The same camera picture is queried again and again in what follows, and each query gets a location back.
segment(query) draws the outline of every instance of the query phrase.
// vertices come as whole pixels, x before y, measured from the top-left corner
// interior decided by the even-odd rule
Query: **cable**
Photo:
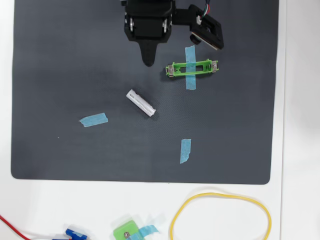
[[[1,215],[0,215],[0,220],[2,220],[9,228],[11,228],[21,238],[23,238],[24,240],[30,240],[29,238],[24,236],[21,232],[19,232],[14,226],[12,226],[7,220],[5,220]]]
[[[205,15],[207,15],[207,11],[208,11],[208,4],[205,5],[205,8],[203,10],[203,15],[202,17],[204,17]]]
[[[178,210],[178,212],[175,214],[171,225],[170,225],[170,240],[174,240],[174,226],[175,226],[175,222],[177,220],[177,218],[179,217],[180,213],[182,212],[182,210],[188,205],[189,202],[191,202],[192,200],[196,199],[196,198],[201,198],[201,197],[220,197],[220,198],[228,198],[228,199],[238,199],[238,200],[244,200],[253,204],[258,205],[260,208],[262,208],[267,217],[268,217],[268,229],[264,235],[263,240],[267,240],[271,231],[271,225],[272,225],[272,219],[271,219],[271,215],[268,211],[268,209],[260,202],[258,202],[257,200],[248,198],[248,197],[244,197],[244,196],[237,196],[237,195],[229,195],[229,194],[221,194],[221,193],[215,193],[215,192],[206,192],[206,193],[200,193],[197,195],[194,195],[192,197],[190,197],[187,201],[184,202],[184,204],[180,207],[180,209]]]

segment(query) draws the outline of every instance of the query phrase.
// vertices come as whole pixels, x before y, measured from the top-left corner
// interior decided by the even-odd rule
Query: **white surface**
[[[320,1],[287,3],[282,239],[320,239]]]
[[[286,0],[280,0],[271,179],[266,185],[128,183],[17,180],[11,176],[11,107],[14,2],[0,1],[0,214],[30,237],[48,238],[76,225],[93,240],[111,238],[129,217],[142,227],[155,224],[168,239],[170,222],[181,204],[201,192],[253,197],[272,215],[270,240],[280,237]],[[263,211],[247,202],[196,200],[176,223],[176,240],[258,240],[267,228]],[[0,223],[1,239],[19,239]]]

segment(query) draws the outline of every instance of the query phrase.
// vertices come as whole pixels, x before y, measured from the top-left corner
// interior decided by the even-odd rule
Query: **green plastic block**
[[[126,224],[118,227],[113,231],[113,235],[116,240],[126,240],[125,233],[129,233],[130,236],[139,232],[137,224],[131,220]]]
[[[173,78],[187,75],[211,74],[219,70],[218,61],[212,61],[209,59],[205,61],[197,61],[195,63],[195,71],[186,72],[186,69],[186,63],[172,63],[165,67],[165,72],[167,76]]]

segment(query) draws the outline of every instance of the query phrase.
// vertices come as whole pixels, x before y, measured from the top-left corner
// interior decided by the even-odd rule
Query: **white cylinder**
[[[127,93],[126,97],[135,105],[137,105],[142,111],[144,111],[149,117],[155,114],[156,110],[132,89]]]

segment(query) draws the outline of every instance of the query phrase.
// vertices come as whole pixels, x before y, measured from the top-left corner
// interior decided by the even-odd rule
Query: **tape strip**
[[[108,118],[106,117],[105,113],[99,113],[92,116],[86,116],[82,118],[79,122],[82,123],[83,126],[86,128],[86,127],[91,127],[98,124],[107,123]]]
[[[191,152],[191,139],[181,140],[181,153],[180,153],[180,164],[185,163],[189,159]]]
[[[159,231],[156,229],[154,225],[148,225],[144,226],[139,229],[139,231],[130,237],[128,237],[128,240],[143,240],[144,237],[153,234],[153,233],[158,233]]]
[[[185,48],[186,73],[196,71],[196,49],[195,46]],[[196,90],[196,75],[185,76],[185,87],[187,90]]]

